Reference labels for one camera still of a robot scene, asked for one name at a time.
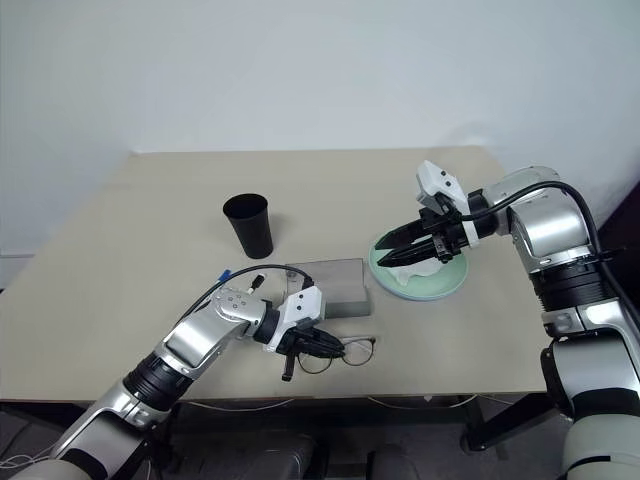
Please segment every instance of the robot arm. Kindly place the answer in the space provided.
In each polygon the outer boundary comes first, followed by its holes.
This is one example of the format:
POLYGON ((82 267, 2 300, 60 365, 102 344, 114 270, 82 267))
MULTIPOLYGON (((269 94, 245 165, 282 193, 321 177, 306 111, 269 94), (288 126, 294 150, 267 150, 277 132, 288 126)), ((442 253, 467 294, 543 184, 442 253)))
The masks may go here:
POLYGON ((604 263, 584 199, 545 167, 512 173, 466 199, 455 177, 430 162, 418 184, 420 219, 378 242, 393 249, 378 264, 446 263, 477 238, 511 235, 553 339, 541 355, 548 393, 575 421, 564 471, 569 479, 638 478, 638 316, 604 263))
POLYGON ((264 350, 287 356, 283 380, 298 353, 335 358, 344 346, 317 330, 324 301, 317 287, 289 296, 278 308, 232 288, 215 288, 190 309, 146 358, 118 380, 58 440, 51 459, 15 479, 119 478, 144 455, 149 432, 164 421, 189 386, 222 354, 230 340, 252 337, 264 350))

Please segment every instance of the cable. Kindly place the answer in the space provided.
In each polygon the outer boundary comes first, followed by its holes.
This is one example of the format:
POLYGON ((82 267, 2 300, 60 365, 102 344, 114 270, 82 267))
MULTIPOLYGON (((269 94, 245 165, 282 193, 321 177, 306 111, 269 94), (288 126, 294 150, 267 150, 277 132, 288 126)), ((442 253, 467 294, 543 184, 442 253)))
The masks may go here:
POLYGON ((378 405, 382 405, 383 407, 393 408, 393 409, 396 409, 396 410, 437 410, 437 409, 442 409, 442 408, 457 408, 457 407, 461 407, 462 405, 465 405, 465 404, 469 403, 470 401, 474 400, 477 397, 478 397, 478 395, 473 394, 469 398, 466 398, 465 400, 463 400, 461 402, 454 403, 453 405, 447 405, 446 407, 403 407, 401 405, 391 405, 390 403, 381 402, 380 400, 378 400, 376 398, 373 398, 373 397, 367 397, 367 400, 370 400, 373 403, 377 403, 378 405))
POLYGON ((287 405, 295 400, 295 398, 290 398, 288 400, 284 400, 279 403, 274 403, 273 405, 266 405, 264 407, 258 408, 223 408, 223 407, 215 407, 213 405, 207 405, 205 403, 199 402, 187 402, 189 405, 195 405, 196 407, 206 408, 208 410, 217 410, 220 412, 260 412, 262 410, 269 410, 270 408, 282 407, 283 405, 287 405))
POLYGON ((237 272, 229 275, 224 280, 220 280, 219 282, 217 282, 213 287, 209 288, 206 292, 200 295, 200 297, 195 302, 193 302, 193 304, 187 309, 187 311, 182 314, 182 316, 180 317, 180 320, 191 315, 200 306, 200 304, 209 297, 209 295, 211 295, 213 292, 215 292, 217 289, 219 289, 222 285, 227 283, 229 280, 239 277, 240 275, 244 275, 245 273, 253 272, 255 270, 264 270, 264 269, 270 269, 270 268, 275 270, 287 270, 289 272, 295 272, 299 275, 302 275, 304 277, 304 281, 302 283, 303 288, 308 288, 307 285, 308 286, 313 285, 313 279, 309 276, 309 274, 307 274, 306 272, 303 272, 299 268, 290 267, 288 265, 279 265, 276 263, 265 263, 263 265, 254 265, 252 267, 247 267, 247 268, 243 268, 242 270, 238 270, 237 272))
MULTIPOLYGON (((589 209, 589 205, 587 204, 586 200, 578 190, 576 190, 574 187, 572 187, 567 183, 560 182, 557 180, 547 180, 544 182, 538 182, 538 183, 534 183, 533 185, 529 185, 528 187, 525 187, 522 190, 519 190, 516 193, 508 196, 500 203, 497 203, 489 208, 473 213, 471 215, 461 215, 460 217, 458 217, 458 220, 462 222, 471 222, 474 220, 478 220, 480 218, 484 218, 487 215, 492 215, 502 210, 503 208, 508 207, 513 202, 515 202, 516 200, 519 200, 525 195, 529 195, 530 193, 535 192, 537 190, 541 190, 543 188, 557 188, 559 190, 562 190, 564 193, 569 195, 574 202, 576 202, 580 210, 580 213, 584 218, 584 222, 587 226, 589 241, 591 242, 591 245, 593 245, 594 253, 596 255, 600 255, 602 253, 602 244, 600 243, 600 236, 598 235, 598 227, 596 226, 596 222, 593 220, 593 216, 591 215, 591 210, 589 209)), ((600 270, 603 273, 605 279, 611 285, 611 288, 613 289, 615 294, 620 298, 623 305, 629 311, 629 315, 631 316, 631 319, 634 321, 636 326, 640 328, 640 314, 638 314, 638 310, 636 309, 635 305, 633 304, 633 302, 631 301, 627 293, 624 291, 622 286, 618 283, 618 281, 615 279, 615 277, 611 273, 609 266, 606 263, 601 262, 600 270)))
POLYGON ((40 452, 36 453, 33 456, 26 455, 26 454, 19 454, 19 455, 14 455, 12 457, 9 457, 6 460, 2 460, 0 461, 0 470, 11 470, 13 468, 22 468, 22 467, 26 467, 27 465, 33 465, 34 463, 38 463, 42 460, 46 460, 47 458, 49 458, 49 455, 43 456, 43 454, 51 450, 54 445, 55 443, 52 443, 47 448, 45 448, 44 450, 41 450, 40 452), (26 460, 21 463, 16 463, 15 460, 18 458, 25 458, 26 460))
POLYGON ((498 403, 503 403, 504 405, 513 405, 513 402, 507 402, 506 400, 501 400, 499 398, 492 397, 490 395, 480 395, 480 394, 478 394, 478 397, 485 398, 487 400, 492 400, 492 401, 498 402, 498 403))
POLYGON ((9 440, 9 443, 7 443, 7 445, 0 452, 0 458, 2 458, 5 454, 7 454, 8 452, 11 451, 11 447, 13 447, 15 445, 16 441, 18 441, 18 438, 20 438, 20 436, 24 432, 26 432, 29 427, 31 427, 31 423, 25 423, 22 427, 20 427, 20 429, 18 429, 18 431, 11 438, 11 440, 9 440))

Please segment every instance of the beige table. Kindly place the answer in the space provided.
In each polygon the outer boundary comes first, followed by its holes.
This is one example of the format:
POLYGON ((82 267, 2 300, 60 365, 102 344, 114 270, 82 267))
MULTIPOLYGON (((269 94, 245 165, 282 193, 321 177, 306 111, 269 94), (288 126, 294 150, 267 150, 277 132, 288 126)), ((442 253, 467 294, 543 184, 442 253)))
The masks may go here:
MULTIPOLYGON (((466 191, 504 174, 474 147, 131 157, 0 296, 0 397, 97 398, 225 268, 258 263, 222 215, 233 194, 269 199, 268 262, 366 258, 382 232, 417 218, 412 192, 423 159, 457 175, 466 191)), ((323 324, 338 335, 376 335, 366 366, 338 361, 320 375, 297 370, 285 383, 283 357, 235 342, 188 397, 543 390, 538 356, 548 339, 510 238, 485 239, 466 255, 469 276, 450 297, 409 302, 368 277, 373 315, 323 324)), ((277 297, 284 276, 268 282, 265 293, 277 297)))

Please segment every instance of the black cable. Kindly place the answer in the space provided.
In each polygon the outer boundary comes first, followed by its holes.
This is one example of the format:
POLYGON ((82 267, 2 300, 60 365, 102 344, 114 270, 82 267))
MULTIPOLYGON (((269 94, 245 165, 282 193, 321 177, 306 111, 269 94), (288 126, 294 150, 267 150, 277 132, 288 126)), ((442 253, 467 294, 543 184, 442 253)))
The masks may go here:
POLYGON ((13 448, 13 446, 16 444, 18 439, 24 434, 24 432, 27 431, 29 427, 31 427, 31 423, 25 423, 22 427, 18 429, 18 431, 13 435, 13 437, 11 437, 11 440, 9 440, 9 442, 5 445, 5 447, 0 452, 0 462, 3 462, 2 457, 4 457, 5 454, 11 451, 11 448, 13 448))
MULTIPOLYGON (((567 183, 559 182, 557 180, 547 180, 544 182, 538 182, 538 183, 534 183, 533 185, 529 185, 528 187, 525 187, 522 190, 517 191, 513 195, 510 195, 509 197, 505 198, 500 203, 493 205, 492 207, 489 207, 487 209, 484 209, 480 212, 477 212, 471 215, 461 215, 460 217, 458 217, 458 220, 462 222, 471 222, 474 220, 478 220, 480 218, 484 218, 488 215, 492 215, 502 210, 503 208, 508 207, 513 202, 521 199, 525 195, 529 195, 530 193, 535 192, 537 190, 541 190, 543 188, 557 188, 559 190, 562 190, 564 193, 569 195, 576 202, 576 204, 578 205, 578 208, 580 209, 580 213, 584 218, 584 222, 587 225, 589 241, 591 242, 591 245, 593 245, 594 253, 596 255, 600 255, 602 253, 602 244, 600 243, 600 236, 598 235, 598 227, 596 226, 596 222, 593 220, 593 216, 591 215, 591 210, 589 209, 589 205, 587 204, 586 200, 578 190, 576 190, 574 187, 572 187, 567 183)), ((624 291, 622 286, 615 279, 615 277, 613 276, 613 273, 611 273, 611 270, 609 270, 609 266, 606 263, 601 262, 600 270, 603 273, 605 279, 611 285, 611 288, 613 289, 615 294, 618 296, 618 298, 620 298, 623 305, 629 311, 629 315, 631 316, 632 320, 635 322, 636 326, 640 328, 640 315, 638 314, 638 311, 635 305, 633 304, 633 302, 631 301, 627 293, 624 291)))
POLYGON ((304 281, 302 283, 303 288, 308 288, 310 286, 313 286, 313 279, 309 276, 308 273, 303 272, 299 268, 290 267, 288 265, 279 265, 277 263, 265 263, 264 265, 254 265, 252 267, 243 268, 242 270, 238 270, 237 272, 232 273, 224 280, 220 280, 213 287, 209 288, 206 292, 200 295, 200 297, 195 302, 193 302, 193 304, 187 309, 186 312, 182 314, 182 316, 180 317, 180 320, 191 315, 209 295, 211 295, 213 292, 215 292, 217 289, 219 289, 222 285, 227 283, 229 280, 239 277, 240 275, 244 275, 245 273, 253 272, 255 270, 265 270, 265 269, 287 270, 289 272, 295 272, 304 277, 304 281))

